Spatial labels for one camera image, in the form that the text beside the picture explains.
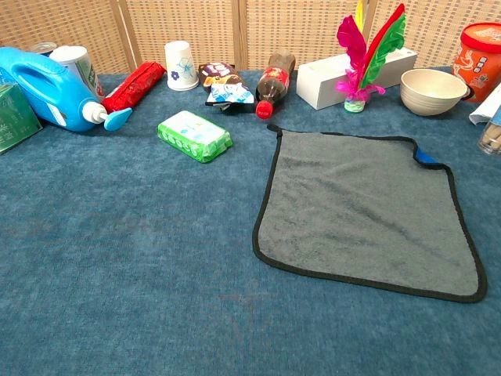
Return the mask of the white and green canister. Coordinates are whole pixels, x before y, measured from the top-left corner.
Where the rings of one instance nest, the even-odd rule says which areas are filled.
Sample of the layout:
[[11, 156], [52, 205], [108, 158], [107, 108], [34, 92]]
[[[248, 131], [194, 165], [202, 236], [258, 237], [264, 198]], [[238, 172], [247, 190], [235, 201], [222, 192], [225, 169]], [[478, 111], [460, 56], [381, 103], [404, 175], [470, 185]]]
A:
[[88, 55], [88, 50], [79, 45], [63, 45], [55, 48], [49, 58], [76, 74], [101, 102], [104, 91]]

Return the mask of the blue soda can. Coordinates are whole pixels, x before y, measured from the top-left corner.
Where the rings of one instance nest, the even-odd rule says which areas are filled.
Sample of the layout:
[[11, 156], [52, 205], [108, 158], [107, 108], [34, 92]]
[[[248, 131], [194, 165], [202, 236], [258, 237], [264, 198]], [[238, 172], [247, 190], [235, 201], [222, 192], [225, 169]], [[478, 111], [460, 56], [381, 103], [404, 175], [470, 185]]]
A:
[[57, 47], [58, 45], [55, 42], [37, 42], [29, 48], [29, 51], [43, 56], [50, 56]]

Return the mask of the clear box of green packets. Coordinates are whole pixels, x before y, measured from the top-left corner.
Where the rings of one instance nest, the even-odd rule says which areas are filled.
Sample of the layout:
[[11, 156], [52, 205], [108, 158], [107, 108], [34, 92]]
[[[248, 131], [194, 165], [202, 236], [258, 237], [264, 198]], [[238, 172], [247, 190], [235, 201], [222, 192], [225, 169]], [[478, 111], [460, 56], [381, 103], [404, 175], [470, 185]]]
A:
[[0, 84], [0, 154], [42, 130], [17, 84]]

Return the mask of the colourful feather shuttlecock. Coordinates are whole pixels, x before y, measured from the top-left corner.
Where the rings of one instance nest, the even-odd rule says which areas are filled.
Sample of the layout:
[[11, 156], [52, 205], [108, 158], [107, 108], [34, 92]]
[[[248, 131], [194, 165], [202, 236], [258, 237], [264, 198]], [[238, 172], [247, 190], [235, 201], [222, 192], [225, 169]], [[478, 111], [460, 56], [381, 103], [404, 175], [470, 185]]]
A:
[[374, 82], [387, 55], [404, 45], [406, 15], [402, 3], [370, 44], [362, 35], [365, 15], [364, 1], [358, 0], [355, 14], [345, 17], [337, 30], [337, 40], [346, 49], [350, 67], [345, 71], [347, 80], [339, 81], [335, 88], [345, 94], [344, 108], [350, 113], [363, 111], [372, 92], [385, 93], [385, 89]]

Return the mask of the clear jar of nuts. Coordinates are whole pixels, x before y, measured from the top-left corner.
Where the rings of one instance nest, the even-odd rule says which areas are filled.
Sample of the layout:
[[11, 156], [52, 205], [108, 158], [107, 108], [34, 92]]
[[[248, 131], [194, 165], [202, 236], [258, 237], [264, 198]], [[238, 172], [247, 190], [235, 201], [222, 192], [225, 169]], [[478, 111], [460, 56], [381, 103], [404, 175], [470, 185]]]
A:
[[489, 122], [478, 140], [478, 147], [487, 154], [501, 154], [501, 125]]

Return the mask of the white and blue snack bag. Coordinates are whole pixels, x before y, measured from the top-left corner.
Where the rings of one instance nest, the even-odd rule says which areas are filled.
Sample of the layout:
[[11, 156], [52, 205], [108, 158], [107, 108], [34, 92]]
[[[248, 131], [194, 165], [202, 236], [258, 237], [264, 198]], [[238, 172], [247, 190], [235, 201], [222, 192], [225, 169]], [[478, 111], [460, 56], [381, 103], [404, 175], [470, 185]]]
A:
[[501, 106], [501, 92], [492, 92], [481, 105], [469, 115], [469, 120], [477, 125], [489, 122]]

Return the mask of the red biscuit package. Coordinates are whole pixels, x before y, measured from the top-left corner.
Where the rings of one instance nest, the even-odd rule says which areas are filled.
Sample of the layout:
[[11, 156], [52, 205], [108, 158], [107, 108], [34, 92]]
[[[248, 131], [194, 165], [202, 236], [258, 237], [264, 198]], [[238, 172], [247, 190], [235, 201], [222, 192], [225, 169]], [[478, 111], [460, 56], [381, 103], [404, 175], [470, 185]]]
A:
[[133, 108], [165, 73], [157, 62], [142, 63], [103, 99], [102, 105], [108, 113]]

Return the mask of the blue tablecloth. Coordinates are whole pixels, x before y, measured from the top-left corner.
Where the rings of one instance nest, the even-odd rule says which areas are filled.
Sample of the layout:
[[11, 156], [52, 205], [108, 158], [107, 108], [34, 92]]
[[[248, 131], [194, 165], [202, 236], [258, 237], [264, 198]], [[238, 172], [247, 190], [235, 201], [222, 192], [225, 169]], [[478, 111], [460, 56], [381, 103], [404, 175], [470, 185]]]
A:
[[[284, 128], [407, 136], [455, 177], [488, 278], [474, 304], [303, 277], [253, 252], [275, 137], [203, 89], [157, 84], [118, 132], [46, 125], [0, 155], [0, 376], [501, 376], [501, 157], [471, 103], [418, 117], [398, 87], [361, 114], [295, 92]], [[157, 126], [229, 132], [200, 163]]]

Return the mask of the green wet wipes pack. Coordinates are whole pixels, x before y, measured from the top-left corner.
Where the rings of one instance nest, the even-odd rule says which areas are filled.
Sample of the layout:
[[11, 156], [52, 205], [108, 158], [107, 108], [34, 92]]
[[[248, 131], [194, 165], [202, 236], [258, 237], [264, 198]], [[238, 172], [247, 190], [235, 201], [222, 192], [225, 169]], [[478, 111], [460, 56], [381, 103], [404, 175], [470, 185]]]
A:
[[213, 161], [233, 145], [228, 131], [187, 110], [162, 121], [157, 135], [200, 163]]

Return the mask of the blue detergent pump bottle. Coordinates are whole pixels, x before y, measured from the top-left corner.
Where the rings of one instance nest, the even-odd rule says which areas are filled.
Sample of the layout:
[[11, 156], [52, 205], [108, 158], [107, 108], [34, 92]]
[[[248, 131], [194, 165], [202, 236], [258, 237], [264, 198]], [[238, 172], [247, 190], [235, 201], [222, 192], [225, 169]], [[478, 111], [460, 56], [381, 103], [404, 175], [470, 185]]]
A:
[[130, 107], [107, 112], [75, 73], [42, 54], [0, 47], [0, 78], [19, 85], [38, 117], [71, 132], [97, 124], [116, 131], [132, 114]]

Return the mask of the white floral paper cup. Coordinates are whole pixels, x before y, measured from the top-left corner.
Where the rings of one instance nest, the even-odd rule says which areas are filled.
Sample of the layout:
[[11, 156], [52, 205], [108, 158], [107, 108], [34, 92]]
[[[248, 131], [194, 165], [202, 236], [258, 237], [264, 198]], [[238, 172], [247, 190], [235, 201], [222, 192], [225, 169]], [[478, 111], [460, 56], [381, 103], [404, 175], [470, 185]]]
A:
[[194, 89], [199, 84], [190, 44], [173, 41], [164, 45], [168, 87], [175, 91]]

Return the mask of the beige bowl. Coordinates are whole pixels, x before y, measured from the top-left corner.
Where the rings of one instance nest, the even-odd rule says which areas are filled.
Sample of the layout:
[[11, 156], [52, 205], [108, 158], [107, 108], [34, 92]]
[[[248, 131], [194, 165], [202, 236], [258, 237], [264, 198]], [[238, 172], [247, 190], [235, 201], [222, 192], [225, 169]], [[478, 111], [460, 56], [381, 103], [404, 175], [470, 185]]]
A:
[[462, 79], [441, 70], [412, 69], [401, 76], [401, 100], [408, 110], [420, 116], [443, 114], [468, 92]]

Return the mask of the long white cardboard box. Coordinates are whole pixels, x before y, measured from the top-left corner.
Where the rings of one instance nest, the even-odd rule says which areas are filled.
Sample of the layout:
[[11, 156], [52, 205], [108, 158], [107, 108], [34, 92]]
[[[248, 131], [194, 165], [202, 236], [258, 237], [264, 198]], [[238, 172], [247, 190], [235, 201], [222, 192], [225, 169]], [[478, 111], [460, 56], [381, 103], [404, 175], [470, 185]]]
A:
[[[402, 47], [391, 52], [374, 84], [384, 88], [399, 85], [401, 76], [414, 68], [417, 53]], [[336, 90], [339, 81], [346, 80], [350, 68], [346, 53], [299, 66], [296, 93], [316, 110], [343, 103], [345, 94]]]

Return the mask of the grey and blue cloth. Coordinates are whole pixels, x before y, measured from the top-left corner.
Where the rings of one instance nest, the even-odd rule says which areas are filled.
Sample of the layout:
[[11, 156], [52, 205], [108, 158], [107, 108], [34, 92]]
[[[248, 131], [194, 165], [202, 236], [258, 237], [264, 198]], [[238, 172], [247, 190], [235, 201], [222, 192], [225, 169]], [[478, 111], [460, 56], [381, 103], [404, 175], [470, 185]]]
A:
[[404, 136], [276, 134], [252, 244], [278, 269], [480, 302], [487, 277], [451, 168]]

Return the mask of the orange round tub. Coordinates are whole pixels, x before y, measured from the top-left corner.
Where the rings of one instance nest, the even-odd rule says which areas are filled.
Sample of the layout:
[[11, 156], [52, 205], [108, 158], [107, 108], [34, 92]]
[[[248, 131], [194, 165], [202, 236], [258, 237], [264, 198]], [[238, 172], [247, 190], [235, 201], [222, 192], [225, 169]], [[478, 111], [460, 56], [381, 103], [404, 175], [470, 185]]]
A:
[[484, 101], [501, 82], [501, 22], [466, 26], [460, 35], [460, 49], [452, 73], [468, 87], [463, 100]]

